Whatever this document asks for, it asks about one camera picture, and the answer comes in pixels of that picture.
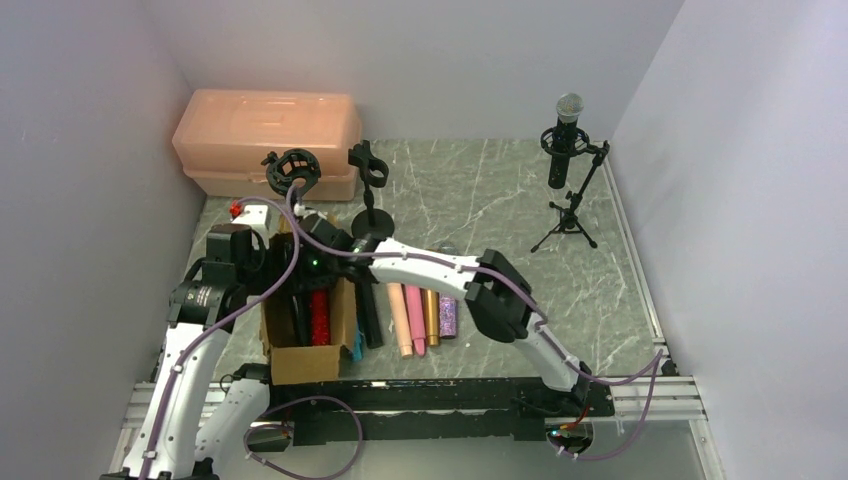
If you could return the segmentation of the black microphone grey grille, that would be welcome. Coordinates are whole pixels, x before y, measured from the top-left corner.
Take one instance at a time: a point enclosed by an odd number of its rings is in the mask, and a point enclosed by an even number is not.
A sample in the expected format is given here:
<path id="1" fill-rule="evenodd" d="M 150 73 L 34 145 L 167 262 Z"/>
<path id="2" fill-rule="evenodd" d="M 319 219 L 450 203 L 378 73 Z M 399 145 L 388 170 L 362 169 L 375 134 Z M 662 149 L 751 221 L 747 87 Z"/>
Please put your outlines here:
<path id="1" fill-rule="evenodd" d="M 369 349 L 377 349 L 384 345 L 380 318 L 373 286 L 370 283 L 355 284 L 357 315 L 360 330 Z"/>

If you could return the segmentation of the brown cardboard box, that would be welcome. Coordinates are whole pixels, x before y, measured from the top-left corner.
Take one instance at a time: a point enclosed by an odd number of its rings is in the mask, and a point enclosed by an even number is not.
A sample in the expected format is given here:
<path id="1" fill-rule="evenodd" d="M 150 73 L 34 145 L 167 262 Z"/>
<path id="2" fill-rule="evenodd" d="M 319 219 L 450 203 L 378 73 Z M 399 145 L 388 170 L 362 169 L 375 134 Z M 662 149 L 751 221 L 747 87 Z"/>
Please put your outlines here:
<path id="1" fill-rule="evenodd" d="M 329 291 L 331 343 L 311 344 L 311 292 L 284 292 L 262 302 L 260 338 L 276 385 L 333 381 L 351 356 L 357 326 L 354 285 L 339 279 Z"/>

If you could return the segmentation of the beige toy microphone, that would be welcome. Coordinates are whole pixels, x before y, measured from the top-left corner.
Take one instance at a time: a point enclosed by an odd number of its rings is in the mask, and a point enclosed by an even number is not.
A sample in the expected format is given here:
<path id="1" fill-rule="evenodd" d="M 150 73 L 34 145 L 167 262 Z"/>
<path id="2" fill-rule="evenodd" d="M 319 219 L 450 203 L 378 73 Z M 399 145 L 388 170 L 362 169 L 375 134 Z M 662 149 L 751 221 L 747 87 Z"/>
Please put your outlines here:
<path id="1" fill-rule="evenodd" d="M 399 283 L 388 283 L 386 289 L 400 355 L 403 359 L 411 358 L 414 350 L 403 287 Z"/>

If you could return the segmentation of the pink toy microphone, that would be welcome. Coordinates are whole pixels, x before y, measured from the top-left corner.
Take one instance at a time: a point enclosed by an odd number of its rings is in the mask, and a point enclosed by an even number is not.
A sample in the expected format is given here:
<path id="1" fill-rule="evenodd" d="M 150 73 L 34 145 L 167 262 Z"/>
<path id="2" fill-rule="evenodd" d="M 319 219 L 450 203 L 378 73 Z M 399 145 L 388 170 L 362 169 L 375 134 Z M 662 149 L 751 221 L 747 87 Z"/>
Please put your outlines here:
<path id="1" fill-rule="evenodd" d="M 405 285 L 404 293 L 413 349 L 417 356 L 424 356 L 427 343 L 421 289 Z"/>

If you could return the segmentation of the blue toy microphone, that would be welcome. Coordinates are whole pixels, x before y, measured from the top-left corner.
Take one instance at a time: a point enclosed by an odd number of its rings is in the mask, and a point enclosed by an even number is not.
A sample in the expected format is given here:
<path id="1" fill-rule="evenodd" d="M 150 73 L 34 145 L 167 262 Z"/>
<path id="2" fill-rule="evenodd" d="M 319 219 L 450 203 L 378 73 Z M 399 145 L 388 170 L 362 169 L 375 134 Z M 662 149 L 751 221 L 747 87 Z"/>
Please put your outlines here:
<path id="1" fill-rule="evenodd" d="M 363 344 L 364 335 L 361 330 L 357 329 L 354 334 L 353 348 L 351 350 L 351 360 L 360 362 L 363 359 Z"/>

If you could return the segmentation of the shock mount desk stand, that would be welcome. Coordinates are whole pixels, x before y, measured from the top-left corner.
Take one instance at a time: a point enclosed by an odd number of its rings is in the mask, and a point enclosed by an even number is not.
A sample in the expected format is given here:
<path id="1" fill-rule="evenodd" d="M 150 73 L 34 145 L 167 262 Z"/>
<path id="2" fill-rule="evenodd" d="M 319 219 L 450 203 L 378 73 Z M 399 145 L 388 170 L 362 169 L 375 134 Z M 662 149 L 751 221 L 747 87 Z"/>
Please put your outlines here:
<path id="1" fill-rule="evenodd" d="M 289 149 L 282 155 L 270 151 L 261 165 L 271 190 L 283 198 L 291 193 L 290 203 L 303 200 L 322 176 L 316 156 L 303 148 Z"/>

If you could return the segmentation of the clip mount desk stand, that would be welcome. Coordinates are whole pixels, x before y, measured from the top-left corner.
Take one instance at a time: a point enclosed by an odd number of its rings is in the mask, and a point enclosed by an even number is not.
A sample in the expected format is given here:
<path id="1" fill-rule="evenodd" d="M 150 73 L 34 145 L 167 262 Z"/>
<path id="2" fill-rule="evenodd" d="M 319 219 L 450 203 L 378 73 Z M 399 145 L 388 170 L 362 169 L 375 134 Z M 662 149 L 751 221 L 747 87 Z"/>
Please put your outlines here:
<path id="1" fill-rule="evenodd" d="M 365 209 L 352 220 L 351 232 L 355 237 L 367 234 L 375 238 L 392 237 L 395 223 L 392 216 L 376 207 L 375 190 L 386 186 L 389 167 L 385 161 L 376 157 L 368 140 L 355 144 L 348 152 L 348 164 L 358 169 L 363 183 L 363 203 Z"/>

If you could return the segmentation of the gold microphone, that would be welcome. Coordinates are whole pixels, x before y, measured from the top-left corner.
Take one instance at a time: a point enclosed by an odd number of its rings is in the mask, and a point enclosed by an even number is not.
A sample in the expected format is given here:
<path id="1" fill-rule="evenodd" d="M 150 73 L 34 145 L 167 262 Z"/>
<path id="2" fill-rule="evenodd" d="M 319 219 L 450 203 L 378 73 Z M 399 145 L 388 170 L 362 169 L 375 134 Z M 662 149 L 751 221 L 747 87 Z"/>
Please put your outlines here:
<path id="1" fill-rule="evenodd" d="M 422 301 L 427 346 L 438 346 L 440 344 L 439 295 L 436 291 L 424 289 Z"/>

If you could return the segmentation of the purple glitter microphone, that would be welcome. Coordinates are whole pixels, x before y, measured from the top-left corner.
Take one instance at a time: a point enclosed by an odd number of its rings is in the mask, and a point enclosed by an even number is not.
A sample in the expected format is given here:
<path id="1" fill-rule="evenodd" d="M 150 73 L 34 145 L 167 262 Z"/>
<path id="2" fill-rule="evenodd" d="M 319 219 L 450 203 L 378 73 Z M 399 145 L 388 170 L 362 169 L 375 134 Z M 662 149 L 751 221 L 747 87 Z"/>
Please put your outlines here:
<path id="1" fill-rule="evenodd" d="M 437 251 L 446 255 L 456 255 L 456 247 L 449 241 L 438 245 Z M 439 335 L 441 339 L 454 339 L 458 333 L 458 305 L 457 300 L 446 295 L 439 294 Z"/>

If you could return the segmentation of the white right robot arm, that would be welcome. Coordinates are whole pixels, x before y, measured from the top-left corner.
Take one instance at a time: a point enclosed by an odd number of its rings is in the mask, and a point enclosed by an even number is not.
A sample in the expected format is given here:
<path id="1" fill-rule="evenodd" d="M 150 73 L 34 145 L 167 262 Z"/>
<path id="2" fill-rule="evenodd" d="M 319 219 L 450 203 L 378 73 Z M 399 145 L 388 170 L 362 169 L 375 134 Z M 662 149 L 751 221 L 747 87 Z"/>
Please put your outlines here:
<path id="1" fill-rule="evenodd" d="M 293 231 L 331 257 L 333 273 L 354 282 L 419 287 L 463 301 L 478 332 L 517 349 L 545 387 L 575 402 L 586 400 L 591 370 L 552 333 L 531 287 L 500 252 L 449 255 L 392 237 L 355 238 L 324 215 L 300 206 L 294 208 L 294 217 Z"/>

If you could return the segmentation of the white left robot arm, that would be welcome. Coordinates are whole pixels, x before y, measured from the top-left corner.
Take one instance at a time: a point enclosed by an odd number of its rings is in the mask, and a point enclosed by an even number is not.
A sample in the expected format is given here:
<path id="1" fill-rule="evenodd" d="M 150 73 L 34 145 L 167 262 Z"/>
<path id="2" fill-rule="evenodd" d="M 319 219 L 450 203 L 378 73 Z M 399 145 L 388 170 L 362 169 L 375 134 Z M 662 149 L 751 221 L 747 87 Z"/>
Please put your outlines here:
<path id="1" fill-rule="evenodd" d="M 158 376 L 138 436 L 113 479 L 217 479 L 251 423 L 270 403 L 270 368 L 246 363 L 223 400 L 202 417 L 231 322 L 264 293 L 268 227 L 226 223 L 206 236 L 206 254 L 172 291 Z"/>

